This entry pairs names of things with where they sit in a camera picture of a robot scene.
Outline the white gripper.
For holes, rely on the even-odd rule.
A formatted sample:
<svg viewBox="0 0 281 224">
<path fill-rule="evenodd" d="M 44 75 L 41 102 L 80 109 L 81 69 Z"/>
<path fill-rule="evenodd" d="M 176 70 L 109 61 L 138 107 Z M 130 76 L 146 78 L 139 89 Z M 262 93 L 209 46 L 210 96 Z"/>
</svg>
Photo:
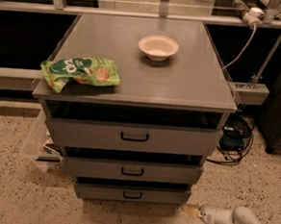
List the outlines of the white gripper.
<svg viewBox="0 0 281 224">
<path fill-rule="evenodd" d="M 207 204 L 200 207 L 198 205 L 185 204 L 182 206 L 182 212 L 188 214 L 191 218 L 199 218 L 205 224 L 231 224 L 233 219 L 232 210 Z"/>
</svg>

